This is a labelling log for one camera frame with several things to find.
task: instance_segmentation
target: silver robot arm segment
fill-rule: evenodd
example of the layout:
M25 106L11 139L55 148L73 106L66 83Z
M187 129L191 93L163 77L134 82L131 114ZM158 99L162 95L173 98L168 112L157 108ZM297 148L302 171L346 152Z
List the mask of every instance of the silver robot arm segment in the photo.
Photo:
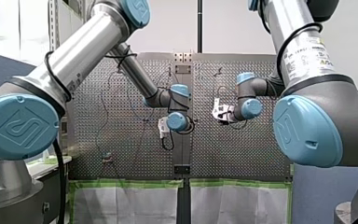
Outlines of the silver robot arm segment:
M337 73L321 39L322 25L304 0L262 0L260 8L286 87L273 115L282 152L303 165L358 166L358 90L350 77Z
M110 49L146 26L149 17L146 1L136 7L132 1L97 1L89 21L48 54L44 64L3 84L0 160L23 160L48 148L71 94Z
M187 86L174 84L168 90L158 88L126 43L115 46L110 53L143 95L146 106L168 108L169 116L158 123L161 138L167 137L169 131L187 132L193 128L194 123L187 115L190 99Z

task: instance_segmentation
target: white object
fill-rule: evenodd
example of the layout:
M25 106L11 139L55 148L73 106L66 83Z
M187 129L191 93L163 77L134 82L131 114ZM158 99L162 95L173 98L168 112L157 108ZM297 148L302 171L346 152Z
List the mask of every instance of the white object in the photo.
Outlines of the white object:
M98 181L94 185L74 192L74 224L176 224L177 187L110 188Z
M168 117L164 117L158 120L159 138L166 138L170 136L170 129L167 125Z
M210 186L191 184L192 224L290 223L290 188L258 187L256 182L249 184L254 187L241 186L235 180L215 187L205 183Z
M220 98L214 98L212 115L217 120L232 123L230 114L234 113L234 108L234 105L220 105Z

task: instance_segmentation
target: metal post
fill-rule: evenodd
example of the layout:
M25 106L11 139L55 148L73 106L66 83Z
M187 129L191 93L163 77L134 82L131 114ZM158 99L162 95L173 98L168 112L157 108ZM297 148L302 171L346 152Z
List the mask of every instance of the metal post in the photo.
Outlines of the metal post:
M199 13L198 13L198 53L202 53L202 0L199 0Z

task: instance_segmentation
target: metal cylinder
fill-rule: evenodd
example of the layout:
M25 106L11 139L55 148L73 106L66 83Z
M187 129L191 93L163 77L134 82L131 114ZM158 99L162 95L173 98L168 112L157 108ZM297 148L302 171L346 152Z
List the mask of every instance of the metal cylinder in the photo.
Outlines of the metal cylinder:
M132 54L131 49L126 43L119 44L118 46L112 48L110 52L118 57L126 54ZM123 68L127 76L144 98L150 98L157 93L158 87L154 84L153 80L144 70L136 57L129 56L125 58L116 58L115 60L117 63L121 62L120 67Z
M54 75L73 92L117 43L126 39L130 29L120 13L106 4L97 4L91 18L49 57ZM51 80L45 64L41 64L24 80L46 92L64 105L65 93Z
M26 194L31 186L24 161L0 161L0 203Z
M35 181L30 190L19 197L0 203L0 224L41 224L44 221L43 184Z
M314 22L306 0L265 2L264 17L277 52L295 30ZM306 28L297 35L284 50L280 63L286 87L311 77L336 73L317 27Z

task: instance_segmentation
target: label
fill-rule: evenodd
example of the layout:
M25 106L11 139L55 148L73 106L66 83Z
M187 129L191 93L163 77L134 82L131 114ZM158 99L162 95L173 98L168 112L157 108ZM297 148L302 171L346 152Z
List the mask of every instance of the label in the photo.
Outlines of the label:
M283 54L290 80L304 76L317 77L321 75L321 70L335 70L320 37L301 38L299 43L297 48L290 48L289 45Z

